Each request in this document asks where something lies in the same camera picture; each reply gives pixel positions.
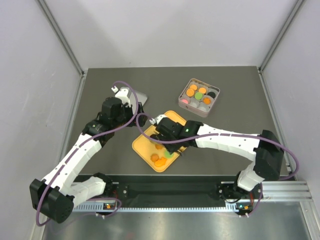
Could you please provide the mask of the round tan dotted biscuit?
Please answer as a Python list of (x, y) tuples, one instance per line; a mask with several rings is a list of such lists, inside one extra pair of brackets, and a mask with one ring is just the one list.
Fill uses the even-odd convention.
[(195, 84), (192, 84), (189, 86), (189, 89), (196, 92), (198, 90), (198, 87)]

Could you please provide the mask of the aluminium frame post right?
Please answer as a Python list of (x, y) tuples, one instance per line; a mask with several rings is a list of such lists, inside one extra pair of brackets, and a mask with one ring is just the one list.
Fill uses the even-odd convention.
[(283, 38), (285, 37), (287, 31), (289, 30), (289, 28), (291, 27), (294, 19), (296, 18), (298, 12), (301, 10), (301, 8), (303, 7), (303, 5), (305, 4), (305, 0), (296, 0), (294, 2), (293, 7), (291, 8), (291, 10), (289, 11), (288, 16), (285, 18), (284, 23), (282, 24), (278, 34), (276, 35), (271, 47), (269, 48), (269, 50), (267, 51), (266, 56), (264, 57), (261, 65), (257, 68), (258, 69), (258, 73), (262, 74), (262, 72), (265, 70), (265, 68), (267, 67), (268, 63), (270, 62), (270, 60), (272, 59), (273, 55), (275, 54), (276, 50), (278, 49), (278, 47), (280, 46)]

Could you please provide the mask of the pink cookie tin box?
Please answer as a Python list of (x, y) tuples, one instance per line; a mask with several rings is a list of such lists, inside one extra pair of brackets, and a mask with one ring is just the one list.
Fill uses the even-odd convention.
[[(195, 91), (195, 93), (198, 92), (199, 88), (206, 88), (207, 92), (206, 92), (206, 94), (203, 95), (203, 98), (205, 98), (205, 97), (210, 98), (211, 104), (207, 105), (207, 104), (203, 103), (203, 98), (201, 100), (196, 100), (195, 95), (193, 97), (188, 97), (186, 95), (186, 90), (189, 89), (190, 85), (196, 85), (198, 87), (198, 89), (197, 89), (197, 91)], [(215, 92), (216, 97), (212, 98), (212, 97), (208, 96), (209, 92)], [(206, 118), (209, 115), (210, 111), (213, 109), (213, 106), (214, 106), (220, 92), (221, 91), (218, 87), (215, 87), (209, 83), (203, 82), (203, 81), (198, 80), (196, 78), (191, 78), (178, 97), (178, 105), (181, 108), (186, 109), (186, 110), (188, 110), (188, 111), (190, 111), (200, 117)], [(180, 102), (181, 99), (189, 100), (189, 104), (184, 104), (184, 103)]]

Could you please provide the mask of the pink sandwich cookie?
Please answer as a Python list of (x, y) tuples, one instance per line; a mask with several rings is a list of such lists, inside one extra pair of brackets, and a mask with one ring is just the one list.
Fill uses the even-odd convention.
[(190, 101), (189, 101), (188, 99), (185, 99), (185, 98), (182, 98), (182, 99), (180, 100), (180, 102), (183, 103), (183, 104), (186, 104), (186, 105), (189, 105), (189, 104), (190, 104)]

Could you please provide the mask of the metal serving tongs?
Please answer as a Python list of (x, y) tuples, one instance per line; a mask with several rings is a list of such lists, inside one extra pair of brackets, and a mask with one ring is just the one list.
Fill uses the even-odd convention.
[[(174, 139), (170, 139), (168, 137), (163, 136), (160, 133), (154, 133), (150, 136), (152, 139), (157, 141), (173, 141)], [(182, 146), (182, 143), (161, 143), (163, 147), (170, 153), (177, 153), (181, 155), (185, 151), (185, 147)]]

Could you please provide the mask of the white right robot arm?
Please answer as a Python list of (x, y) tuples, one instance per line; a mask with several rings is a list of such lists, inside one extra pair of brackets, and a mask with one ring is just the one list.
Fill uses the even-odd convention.
[(280, 179), (284, 151), (269, 130), (243, 136), (199, 121), (188, 120), (181, 124), (164, 115), (159, 115), (154, 125), (156, 133), (151, 138), (160, 141), (171, 154), (180, 148), (194, 147), (220, 150), (251, 161), (236, 175), (232, 185), (217, 186), (218, 194), (224, 200), (245, 198), (263, 181)]

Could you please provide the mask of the orange fish cookie lower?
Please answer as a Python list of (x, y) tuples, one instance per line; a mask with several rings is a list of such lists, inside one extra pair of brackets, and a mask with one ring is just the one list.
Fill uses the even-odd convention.
[(167, 162), (167, 159), (165, 157), (161, 157), (157, 161), (154, 162), (154, 165), (157, 168), (160, 168), (160, 167), (164, 166), (166, 164), (166, 162)]

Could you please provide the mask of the green sandwich cookie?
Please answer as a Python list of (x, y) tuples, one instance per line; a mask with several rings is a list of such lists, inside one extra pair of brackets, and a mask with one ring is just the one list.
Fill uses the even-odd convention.
[(194, 98), (198, 101), (201, 101), (202, 98), (203, 98), (203, 94), (201, 92), (196, 92), (195, 95), (194, 95)]
[(167, 150), (164, 151), (164, 157), (169, 159), (172, 158), (174, 156), (173, 153), (168, 152)]

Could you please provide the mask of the tan swirl cookie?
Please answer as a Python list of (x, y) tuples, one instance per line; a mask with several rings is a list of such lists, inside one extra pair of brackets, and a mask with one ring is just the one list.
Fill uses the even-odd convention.
[(161, 150), (163, 148), (163, 146), (161, 144), (155, 144), (155, 148), (157, 150)]
[(156, 161), (159, 160), (159, 155), (156, 154), (156, 153), (152, 154), (152, 155), (150, 156), (150, 160), (151, 160), (153, 163), (155, 163)]

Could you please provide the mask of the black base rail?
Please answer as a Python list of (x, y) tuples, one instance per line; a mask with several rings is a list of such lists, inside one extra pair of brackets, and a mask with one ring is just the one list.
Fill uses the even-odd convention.
[(124, 207), (221, 207), (223, 202), (251, 203), (251, 193), (236, 192), (234, 175), (109, 175), (101, 198), (117, 198)]

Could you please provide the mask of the aluminium frame post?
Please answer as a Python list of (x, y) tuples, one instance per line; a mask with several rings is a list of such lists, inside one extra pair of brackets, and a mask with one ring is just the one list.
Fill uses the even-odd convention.
[(276, 35), (271, 47), (269, 48), (269, 50), (267, 51), (266, 56), (264, 57), (261, 65), (257, 68), (258, 69), (258, 73), (262, 74), (262, 72), (265, 70), (265, 68), (267, 67), (268, 63), (270, 62), (270, 60), (272, 59), (273, 55), (275, 54), (276, 50), (278, 49), (278, 47), (280, 46), (283, 38), (285, 37), (287, 31), (289, 30), (289, 28), (291, 27), (294, 19), (296, 18), (298, 12), (301, 10), (301, 8), (303, 7), (303, 5), (305, 4), (305, 0), (296, 0), (294, 2), (293, 7), (291, 8), (291, 10), (289, 11), (288, 16), (285, 18), (284, 23), (282, 24), (278, 34)]
[(62, 45), (62, 47), (63, 47), (64, 51), (66, 52), (67, 56), (69, 57), (70, 61), (72, 62), (74, 68), (79, 73), (79, 75), (81, 77), (83, 77), (85, 74), (85, 71), (83, 70), (79, 61), (77, 60), (70, 44), (68, 43), (67, 38), (65, 37), (65, 34), (61, 30), (57, 20), (55, 19), (52, 11), (49, 8), (47, 2), (45, 0), (36, 0), (35, 2), (38, 4), (40, 10), (42, 11), (45, 18), (47, 19), (49, 25), (51, 26), (54, 34), (56, 35), (58, 41)]

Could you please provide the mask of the tan swirl cookie middle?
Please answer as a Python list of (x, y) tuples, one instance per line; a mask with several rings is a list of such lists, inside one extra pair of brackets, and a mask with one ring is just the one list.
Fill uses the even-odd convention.
[(161, 150), (163, 148), (163, 146), (161, 144), (155, 144), (155, 148), (157, 150)]

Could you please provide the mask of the black sandwich cookie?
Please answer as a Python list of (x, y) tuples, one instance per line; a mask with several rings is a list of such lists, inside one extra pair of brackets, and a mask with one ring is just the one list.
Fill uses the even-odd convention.
[(208, 96), (210, 96), (211, 98), (215, 99), (216, 98), (216, 93), (211, 91), (207, 93)]

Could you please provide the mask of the tan swirl cookie lower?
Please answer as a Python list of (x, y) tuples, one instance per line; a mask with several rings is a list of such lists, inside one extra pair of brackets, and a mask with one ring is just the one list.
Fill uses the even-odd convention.
[(156, 154), (156, 153), (152, 154), (152, 155), (150, 156), (150, 160), (151, 160), (153, 163), (155, 163), (156, 161), (159, 160), (159, 155)]

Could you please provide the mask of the silver tin lid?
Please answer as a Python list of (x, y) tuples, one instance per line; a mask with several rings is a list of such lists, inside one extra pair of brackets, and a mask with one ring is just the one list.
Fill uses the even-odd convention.
[[(129, 92), (129, 100), (130, 100), (130, 104), (133, 106), (135, 103), (136, 103), (136, 100), (135, 100), (135, 96), (134, 94), (132, 93), (132, 90), (128, 87), (122, 87), (121, 89), (127, 89), (128, 92)], [(147, 102), (148, 100), (148, 96), (142, 92), (139, 92), (137, 90), (134, 90), (136, 96), (137, 96), (137, 99), (138, 99), (138, 102), (142, 104), (142, 106), (145, 105), (145, 103)]]

